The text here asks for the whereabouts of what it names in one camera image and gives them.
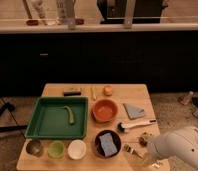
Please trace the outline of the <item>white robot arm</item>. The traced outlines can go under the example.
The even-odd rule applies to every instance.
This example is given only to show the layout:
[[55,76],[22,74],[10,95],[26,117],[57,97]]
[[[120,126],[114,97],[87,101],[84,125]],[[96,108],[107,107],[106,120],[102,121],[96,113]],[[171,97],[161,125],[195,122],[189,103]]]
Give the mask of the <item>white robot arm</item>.
[[198,169],[198,128],[188,126],[153,136],[146,149],[143,159],[148,160],[148,165],[176,156]]

